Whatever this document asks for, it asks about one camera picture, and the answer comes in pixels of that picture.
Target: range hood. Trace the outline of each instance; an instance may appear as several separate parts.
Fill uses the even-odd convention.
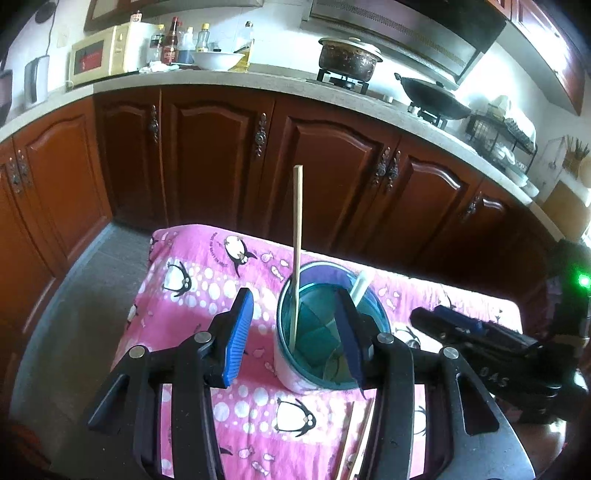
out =
[[[427,67],[452,88],[506,23],[486,0],[313,0],[310,17],[337,30],[362,33]]]

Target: bottle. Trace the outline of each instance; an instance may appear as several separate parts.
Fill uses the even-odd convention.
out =
[[[148,49],[148,63],[159,61],[162,56],[162,43],[164,42],[164,24],[158,25],[158,31],[150,38]]]
[[[187,28],[181,40],[181,46],[178,48],[178,62],[179,63],[193,63],[193,56],[191,55],[195,43],[193,42],[193,27]]]
[[[177,29],[178,29],[178,17],[173,17],[173,22],[170,25],[170,30],[164,39],[164,43],[162,44],[162,56],[161,60],[162,63],[166,65],[170,65],[177,61],[178,56],[178,37],[177,37]]]
[[[197,45],[195,50],[197,51],[208,51],[207,41],[209,40],[209,24],[204,23],[201,26],[201,32],[197,34]]]
[[[246,22],[244,28],[241,28],[236,36],[236,50],[234,53],[242,53],[244,56],[237,65],[232,68],[233,72],[245,72],[251,64],[252,49],[254,47],[254,25],[252,22]]]

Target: microwave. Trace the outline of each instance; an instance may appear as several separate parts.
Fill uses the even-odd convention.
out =
[[[136,72],[146,65],[150,37],[157,31],[154,24],[129,22],[75,43],[70,53],[70,85]]]

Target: soy sauce bottle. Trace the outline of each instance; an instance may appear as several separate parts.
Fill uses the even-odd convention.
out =
[[[173,17],[173,22],[170,25],[170,30],[166,34],[162,46],[162,63],[170,65],[177,61],[178,57],[178,17]]]

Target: green light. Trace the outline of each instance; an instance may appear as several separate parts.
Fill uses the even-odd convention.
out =
[[[587,275],[580,274],[579,275],[579,285],[585,288],[589,288],[591,286],[591,278]]]

